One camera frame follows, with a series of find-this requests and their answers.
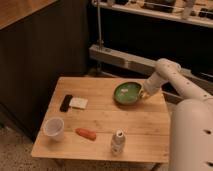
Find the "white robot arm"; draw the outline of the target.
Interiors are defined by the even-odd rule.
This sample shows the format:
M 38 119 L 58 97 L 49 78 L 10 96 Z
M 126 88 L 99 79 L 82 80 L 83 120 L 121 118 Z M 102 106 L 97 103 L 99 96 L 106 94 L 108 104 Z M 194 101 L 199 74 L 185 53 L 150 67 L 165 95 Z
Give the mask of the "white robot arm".
M 213 95 L 180 71 L 178 63 L 161 58 L 143 83 L 147 96 L 170 83 L 183 98 L 171 115 L 168 171 L 213 171 Z

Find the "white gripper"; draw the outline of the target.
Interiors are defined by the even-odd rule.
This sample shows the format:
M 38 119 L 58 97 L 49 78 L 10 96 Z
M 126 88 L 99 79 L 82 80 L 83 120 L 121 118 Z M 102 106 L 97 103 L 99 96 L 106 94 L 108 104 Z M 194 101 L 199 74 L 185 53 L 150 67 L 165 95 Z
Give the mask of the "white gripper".
M 153 73 L 143 83 L 142 97 L 149 98 L 150 96 L 156 94 L 163 84 L 164 79 L 159 74 Z

